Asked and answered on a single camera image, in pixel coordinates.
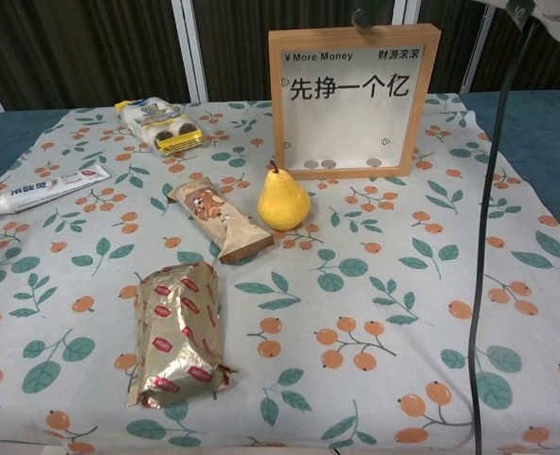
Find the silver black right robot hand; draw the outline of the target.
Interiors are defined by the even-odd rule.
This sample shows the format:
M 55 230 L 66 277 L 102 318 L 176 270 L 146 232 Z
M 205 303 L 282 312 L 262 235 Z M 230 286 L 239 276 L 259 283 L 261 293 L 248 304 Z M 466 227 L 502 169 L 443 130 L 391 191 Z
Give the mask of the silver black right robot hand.
M 370 29 L 379 23 L 378 9 L 357 8 L 352 12 L 352 25 L 358 29 Z

